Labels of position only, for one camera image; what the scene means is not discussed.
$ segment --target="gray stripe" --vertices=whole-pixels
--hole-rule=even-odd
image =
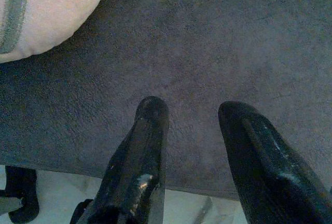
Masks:
[[[5,0],[4,16],[0,29],[0,54],[11,52],[22,30],[27,0]]]
[[[212,208],[212,200],[210,197],[207,197],[204,203],[203,208],[198,213],[197,217],[195,218],[193,224],[201,224],[204,221],[205,216],[209,213],[209,210]]]

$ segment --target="gray carpet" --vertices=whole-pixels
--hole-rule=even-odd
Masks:
[[[217,110],[245,101],[332,186],[332,0],[102,0],[0,65],[0,162],[102,177],[139,101],[170,109],[167,186],[236,198]]]

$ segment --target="cushion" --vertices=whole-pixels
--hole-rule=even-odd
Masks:
[[[0,0],[0,63],[43,53],[82,25],[100,0]]]

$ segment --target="white tile floor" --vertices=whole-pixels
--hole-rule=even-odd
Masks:
[[[5,188],[5,167],[0,166],[0,189]],[[40,204],[38,217],[31,224],[69,223],[76,205],[93,198],[101,179],[38,171],[37,194]],[[198,216],[204,206],[210,206],[201,220]],[[0,223],[11,224],[8,215],[0,216]],[[237,201],[209,198],[202,195],[166,190],[164,224],[246,224]]]

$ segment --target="black plastic part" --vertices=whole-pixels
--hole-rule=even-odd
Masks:
[[[332,223],[329,192],[267,118],[225,102],[219,123],[248,223]]]
[[[28,223],[39,213],[39,203],[36,193],[37,175],[35,170],[6,166],[6,194],[22,198],[22,207],[9,212],[13,223]]]
[[[149,96],[140,102],[132,129],[112,156],[95,200],[77,223],[162,223],[168,125],[163,100]]]
[[[76,224],[84,211],[87,209],[88,205],[92,202],[92,199],[86,199],[84,202],[80,202],[74,210],[73,216],[71,218],[70,224]]]

